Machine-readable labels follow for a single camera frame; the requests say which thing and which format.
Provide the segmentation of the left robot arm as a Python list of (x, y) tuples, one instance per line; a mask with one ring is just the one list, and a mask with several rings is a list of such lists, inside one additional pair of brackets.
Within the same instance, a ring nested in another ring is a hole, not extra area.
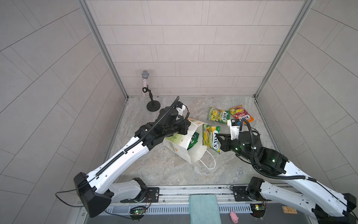
[(181, 115), (170, 114), (142, 125), (114, 156), (89, 173), (74, 177), (75, 190), (90, 217), (103, 213), (111, 203), (127, 199), (142, 201), (147, 186), (140, 178), (115, 184), (115, 180), (137, 159), (162, 143), (166, 137), (187, 134), (191, 123)]

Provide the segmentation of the green Fox's candy bag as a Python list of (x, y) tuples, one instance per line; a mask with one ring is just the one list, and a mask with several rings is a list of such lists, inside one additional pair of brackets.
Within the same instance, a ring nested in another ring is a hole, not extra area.
[(211, 107), (208, 114), (208, 120), (227, 124), (227, 121), (230, 120), (230, 111)]
[(204, 124), (202, 127), (202, 144), (214, 150), (218, 154), (221, 153), (217, 134), (220, 134), (221, 127), (213, 127)]
[(198, 142), (198, 138), (199, 138), (199, 134), (197, 132), (194, 132), (189, 142), (187, 150), (191, 149)]

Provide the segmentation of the white paper bag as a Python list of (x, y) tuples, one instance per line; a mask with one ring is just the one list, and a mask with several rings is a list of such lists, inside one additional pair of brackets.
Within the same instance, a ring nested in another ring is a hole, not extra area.
[[(163, 141), (165, 147), (173, 151), (176, 155), (186, 160), (188, 163), (193, 164), (200, 161), (208, 170), (216, 167), (216, 161), (213, 155), (208, 151), (208, 147), (202, 144), (202, 127), (206, 124), (203, 121), (188, 119), (191, 123), (186, 135), (175, 134), (172, 137), (166, 137)], [(199, 134), (198, 142), (189, 150), (187, 150), (189, 142), (194, 132)], [(209, 153), (214, 162), (214, 167), (209, 168), (201, 158), (205, 153)]]

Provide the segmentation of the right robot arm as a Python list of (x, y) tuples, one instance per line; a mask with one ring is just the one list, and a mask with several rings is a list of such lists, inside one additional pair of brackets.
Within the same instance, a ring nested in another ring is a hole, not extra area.
[(215, 134), (215, 138), (222, 151), (234, 152), (260, 175), (284, 181), (299, 191), (295, 193), (262, 178), (252, 177), (246, 187), (250, 199), (279, 202), (308, 215), (320, 224), (357, 223), (358, 218), (353, 212), (357, 207), (354, 195), (339, 193), (326, 187), (283, 154), (263, 147), (257, 131), (239, 132), (237, 138), (230, 134)]

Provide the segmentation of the orange Fox's fruits candy bag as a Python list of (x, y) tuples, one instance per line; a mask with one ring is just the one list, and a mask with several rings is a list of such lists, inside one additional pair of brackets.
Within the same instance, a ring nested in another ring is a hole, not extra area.
[(254, 121), (254, 118), (246, 111), (246, 109), (242, 105), (234, 106), (230, 108), (229, 111), (235, 119), (246, 119), (248, 122)]

